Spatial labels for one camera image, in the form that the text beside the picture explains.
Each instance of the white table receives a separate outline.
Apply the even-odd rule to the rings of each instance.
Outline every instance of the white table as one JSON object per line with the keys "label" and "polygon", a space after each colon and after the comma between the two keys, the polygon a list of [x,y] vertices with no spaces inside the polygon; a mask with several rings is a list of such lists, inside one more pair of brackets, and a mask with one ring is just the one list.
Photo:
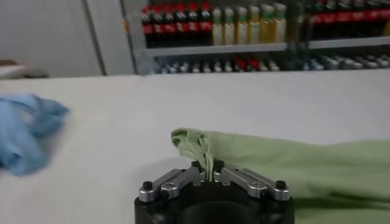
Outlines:
{"label": "white table", "polygon": [[390,138],[390,72],[155,75],[0,82],[71,109],[51,163],[0,173],[2,224],[129,224],[144,180],[187,167],[177,127],[329,144]]}

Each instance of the green cloth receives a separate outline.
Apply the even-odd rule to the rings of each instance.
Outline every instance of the green cloth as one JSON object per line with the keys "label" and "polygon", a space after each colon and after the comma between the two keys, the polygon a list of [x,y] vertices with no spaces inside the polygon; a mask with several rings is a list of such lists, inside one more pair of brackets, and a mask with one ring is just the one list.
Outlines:
{"label": "green cloth", "polygon": [[172,142],[209,177],[216,158],[285,180],[296,223],[390,223],[390,141],[314,145],[182,128]]}

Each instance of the store shelf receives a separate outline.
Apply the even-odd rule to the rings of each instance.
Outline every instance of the store shelf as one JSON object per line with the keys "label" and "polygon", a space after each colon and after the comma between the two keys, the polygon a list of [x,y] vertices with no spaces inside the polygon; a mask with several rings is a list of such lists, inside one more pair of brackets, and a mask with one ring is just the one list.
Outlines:
{"label": "store shelf", "polygon": [[199,47],[170,47],[144,49],[148,56],[169,56],[169,55],[194,55],[194,54],[221,54],[221,53],[241,53],[241,52],[264,52],[264,51],[284,51],[286,43],[277,44],[248,44],[248,45],[228,45],[228,46],[199,46]]}
{"label": "store shelf", "polygon": [[390,44],[390,37],[354,38],[340,40],[310,41],[310,49],[337,48],[337,47],[361,47]]}

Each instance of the blue cloth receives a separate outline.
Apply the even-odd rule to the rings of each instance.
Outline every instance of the blue cloth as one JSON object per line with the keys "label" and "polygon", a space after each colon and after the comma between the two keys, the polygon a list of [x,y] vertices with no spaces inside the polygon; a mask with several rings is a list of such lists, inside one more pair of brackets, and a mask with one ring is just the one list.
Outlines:
{"label": "blue cloth", "polygon": [[33,94],[0,96],[0,163],[17,176],[44,167],[48,157],[38,139],[55,132],[67,112],[60,103]]}

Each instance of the grey wall panel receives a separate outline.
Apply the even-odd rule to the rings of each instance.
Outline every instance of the grey wall panel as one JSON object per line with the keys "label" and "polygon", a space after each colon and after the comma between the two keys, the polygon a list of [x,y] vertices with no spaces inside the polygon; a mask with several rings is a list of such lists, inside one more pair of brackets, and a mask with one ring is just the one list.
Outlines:
{"label": "grey wall panel", "polygon": [[51,77],[102,75],[80,0],[1,0],[0,58]]}
{"label": "grey wall panel", "polygon": [[107,75],[133,74],[119,0],[87,0]]}

